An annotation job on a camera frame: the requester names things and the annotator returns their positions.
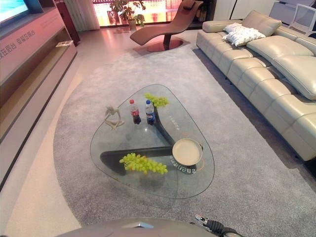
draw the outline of wooden cabinet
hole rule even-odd
[[[71,19],[71,16],[68,12],[67,6],[64,2],[56,2],[56,6],[59,10],[59,13],[61,15],[61,18],[63,19],[65,26],[68,30],[68,33],[71,37],[71,39],[74,41],[75,46],[78,45],[78,42],[80,41],[79,35],[76,31],[75,25],[73,23],[73,20]]]
[[[0,31],[5,52],[0,58],[0,191],[77,53],[74,44],[56,47],[71,38],[53,0],[40,4],[40,12]]]

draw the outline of gray carpet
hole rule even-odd
[[[105,105],[118,106],[153,83],[175,94],[212,149],[215,176],[198,196],[168,199],[134,190],[90,158]],[[131,51],[98,68],[70,96],[54,137],[58,181],[82,225],[126,217],[194,221],[200,213],[245,237],[316,236],[315,180],[294,156],[195,43],[162,53]]]

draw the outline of white wall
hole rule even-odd
[[[251,10],[269,16],[275,0],[237,0],[232,19],[243,19]],[[217,0],[214,20],[229,19],[235,0]]]

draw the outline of white sculpture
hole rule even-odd
[[[108,117],[111,115],[114,115],[115,113],[118,114],[118,120],[108,120]],[[113,106],[111,105],[107,106],[104,122],[112,128],[111,130],[116,130],[117,127],[124,124],[124,121],[121,120],[119,109],[118,108],[114,109]]]

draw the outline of green grapes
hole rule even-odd
[[[125,155],[119,160],[119,162],[124,163],[126,170],[141,171],[144,174],[147,174],[148,170],[159,174],[168,172],[167,166],[165,164],[158,163],[153,159],[148,159],[146,156],[141,157],[135,153]]]
[[[167,104],[169,104],[169,101],[166,97],[156,97],[151,93],[145,93],[145,97],[152,102],[153,106],[157,108],[161,106],[165,107]]]

